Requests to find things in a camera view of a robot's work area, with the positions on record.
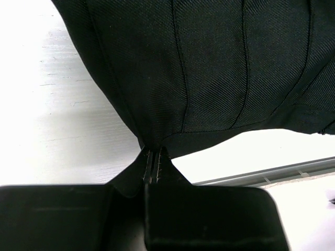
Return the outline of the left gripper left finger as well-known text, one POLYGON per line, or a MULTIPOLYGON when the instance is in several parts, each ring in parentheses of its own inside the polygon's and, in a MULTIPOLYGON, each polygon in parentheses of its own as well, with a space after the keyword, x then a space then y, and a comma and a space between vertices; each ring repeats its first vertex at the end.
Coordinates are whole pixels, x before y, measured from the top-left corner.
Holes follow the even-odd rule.
POLYGON ((145 250, 143 149, 111 181, 1 187, 1 250, 145 250))

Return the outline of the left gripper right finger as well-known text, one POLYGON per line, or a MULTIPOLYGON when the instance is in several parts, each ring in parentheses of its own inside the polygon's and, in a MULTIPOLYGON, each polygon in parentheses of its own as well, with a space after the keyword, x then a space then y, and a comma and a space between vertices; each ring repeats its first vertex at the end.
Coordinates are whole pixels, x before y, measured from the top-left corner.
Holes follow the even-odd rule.
POLYGON ((147 250, 287 250, 277 207, 253 187, 194 186, 155 154, 144 186, 147 250))

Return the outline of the black pleated skirt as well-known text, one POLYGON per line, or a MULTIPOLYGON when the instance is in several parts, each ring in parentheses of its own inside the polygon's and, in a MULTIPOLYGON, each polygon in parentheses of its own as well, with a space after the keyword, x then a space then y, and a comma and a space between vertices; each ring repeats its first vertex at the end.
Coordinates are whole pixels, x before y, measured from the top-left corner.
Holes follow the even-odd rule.
POLYGON ((54 1, 141 146, 172 158, 240 133, 334 134, 334 1, 54 1))

